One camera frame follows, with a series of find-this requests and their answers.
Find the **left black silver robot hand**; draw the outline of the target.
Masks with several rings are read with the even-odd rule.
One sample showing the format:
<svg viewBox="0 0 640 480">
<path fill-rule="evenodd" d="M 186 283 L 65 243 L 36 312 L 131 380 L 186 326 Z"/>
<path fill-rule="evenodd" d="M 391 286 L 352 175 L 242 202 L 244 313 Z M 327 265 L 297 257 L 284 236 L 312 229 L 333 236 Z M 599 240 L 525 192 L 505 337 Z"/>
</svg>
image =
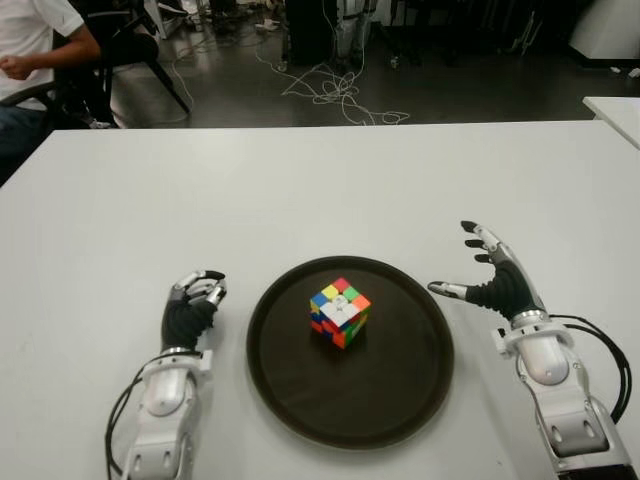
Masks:
<svg viewBox="0 0 640 480">
<path fill-rule="evenodd" d="M 214 315 L 227 294 L 226 275 L 196 270 L 170 289 L 161 322 L 161 350 L 194 350 L 199 337 L 213 326 Z"/>
</svg>

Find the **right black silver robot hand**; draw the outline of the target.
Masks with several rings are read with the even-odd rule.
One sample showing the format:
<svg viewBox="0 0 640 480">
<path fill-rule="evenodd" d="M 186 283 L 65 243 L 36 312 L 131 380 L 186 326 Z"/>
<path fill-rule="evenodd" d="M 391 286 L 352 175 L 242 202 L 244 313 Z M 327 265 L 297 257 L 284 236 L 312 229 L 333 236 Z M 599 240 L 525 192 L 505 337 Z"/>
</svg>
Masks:
<svg viewBox="0 0 640 480">
<path fill-rule="evenodd" d="M 546 306 L 511 248 L 483 225 L 468 220 L 460 224 L 465 232 L 476 236 L 467 239 L 465 245 L 483 250 L 474 259 L 492 265 L 494 276 L 478 285 L 433 281 L 427 288 L 435 294 L 496 311 L 510 322 L 524 312 L 546 312 Z"/>
</svg>

